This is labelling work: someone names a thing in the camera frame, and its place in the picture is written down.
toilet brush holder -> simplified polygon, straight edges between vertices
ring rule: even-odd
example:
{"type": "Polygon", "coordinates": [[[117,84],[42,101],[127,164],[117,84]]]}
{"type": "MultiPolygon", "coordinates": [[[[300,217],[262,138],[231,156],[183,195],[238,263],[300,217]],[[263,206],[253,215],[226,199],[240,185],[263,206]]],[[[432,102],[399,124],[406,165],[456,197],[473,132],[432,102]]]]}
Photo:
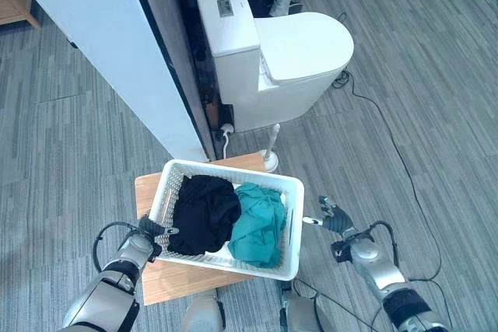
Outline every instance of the toilet brush holder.
{"type": "Polygon", "coordinates": [[[261,155],[263,156],[266,172],[273,173],[276,170],[277,166],[279,165],[279,157],[273,151],[270,151],[269,154],[266,154],[267,149],[262,149],[259,152],[261,152],[261,155]]]}
{"type": "Polygon", "coordinates": [[[277,166],[279,165],[279,157],[275,152],[272,151],[273,145],[277,140],[277,135],[280,131],[280,124],[273,126],[272,135],[270,136],[270,142],[268,143],[267,149],[262,149],[261,155],[263,156],[263,161],[265,162],[265,170],[267,173],[273,173],[277,166]]]}

laundry basket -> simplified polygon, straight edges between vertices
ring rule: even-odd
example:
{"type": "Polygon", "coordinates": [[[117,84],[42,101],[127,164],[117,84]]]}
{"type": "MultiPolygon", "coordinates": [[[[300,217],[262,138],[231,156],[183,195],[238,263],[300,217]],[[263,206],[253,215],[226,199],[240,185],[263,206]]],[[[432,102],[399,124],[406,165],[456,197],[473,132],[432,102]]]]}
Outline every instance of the laundry basket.
{"type": "Polygon", "coordinates": [[[230,255],[206,253],[197,256],[167,250],[169,236],[159,236],[156,241],[163,247],[158,260],[169,260],[180,264],[192,264],[201,267],[216,268],[240,274],[274,278],[279,280],[293,279],[299,267],[299,252],[301,247],[301,228],[303,221],[304,187],[300,180],[290,176],[281,176],[270,173],[259,173],[233,167],[209,165],[173,159],[163,169],[163,174],[154,196],[150,218],[163,225],[173,225],[174,205],[178,199],[178,191],[184,176],[210,175],[226,179],[233,184],[246,182],[256,183],[260,187],[272,188],[283,195],[283,203],[287,210],[286,227],[280,239],[280,262],[274,268],[260,268],[233,259],[230,255]]]}

white toilet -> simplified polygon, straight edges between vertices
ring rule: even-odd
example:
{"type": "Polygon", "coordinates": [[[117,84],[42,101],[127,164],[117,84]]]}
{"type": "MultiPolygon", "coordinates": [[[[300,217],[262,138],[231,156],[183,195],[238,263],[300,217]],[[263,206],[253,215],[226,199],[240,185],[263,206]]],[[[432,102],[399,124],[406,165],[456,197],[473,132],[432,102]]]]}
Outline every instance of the white toilet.
{"type": "Polygon", "coordinates": [[[352,57],[349,31],[315,12],[255,19],[247,0],[197,0],[236,131],[305,114],[352,57]]]}

toilet lid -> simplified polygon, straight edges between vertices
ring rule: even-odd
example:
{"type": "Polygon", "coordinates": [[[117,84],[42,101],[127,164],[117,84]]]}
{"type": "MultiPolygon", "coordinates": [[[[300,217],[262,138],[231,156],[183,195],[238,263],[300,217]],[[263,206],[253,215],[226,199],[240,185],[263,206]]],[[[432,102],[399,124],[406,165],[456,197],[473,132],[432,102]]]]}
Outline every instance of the toilet lid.
{"type": "Polygon", "coordinates": [[[327,74],[352,57],[351,34],[330,16],[304,12],[255,22],[273,81],[327,74]]]}

gray carpet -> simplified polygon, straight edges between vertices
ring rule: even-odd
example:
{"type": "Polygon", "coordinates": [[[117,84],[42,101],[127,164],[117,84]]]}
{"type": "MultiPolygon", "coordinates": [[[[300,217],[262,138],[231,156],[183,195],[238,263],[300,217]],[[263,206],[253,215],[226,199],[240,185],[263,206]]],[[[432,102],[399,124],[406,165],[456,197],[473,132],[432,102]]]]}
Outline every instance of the gray carpet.
{"type": "MultiPolygon", "coordinates": [[[[496,0],[304,0],[337,16],[355,40],[356,90],[382,107],[443,254],[438,281],[456,331],[498,331],[498,109],[496,0]]],[[[93,237],[110,220],[135,217],[133,180],[170,157],[156,139],[34,9],[40,31],[0,27],[0,330],[57,330],[94,270],[93,237]]],[[[360,228],[395,227],[402,270],[432,274],[433,242],[409,181],[371,104],[351,86],[330,89],[282,124],[279,172],[299,177],[305,213],[331,195],[360,228]]],[[[229,156],[265,146],[268,129],[235,134],[229,156]]],[[[111,232],[102,257],[119,232],[111,232]]],[[[376,237],[388,244],[387,236],[376,237]]],[[[370,320],[377,305],[334,236],[303,228],[299,276],[370,320]]],[[[441,313],[432,285],[417,285],[441,313]]],[[[276,284],[255,279],[219,290],[228,331],[279,331],[276,284]]],[[[135,330],[176,331],[191,297],[148,306],[135,330]]],[[[367,328],[325,300],[338,330],[367,328]]],[[[391,330],[381,314],[378,330],[391,330]]]]}

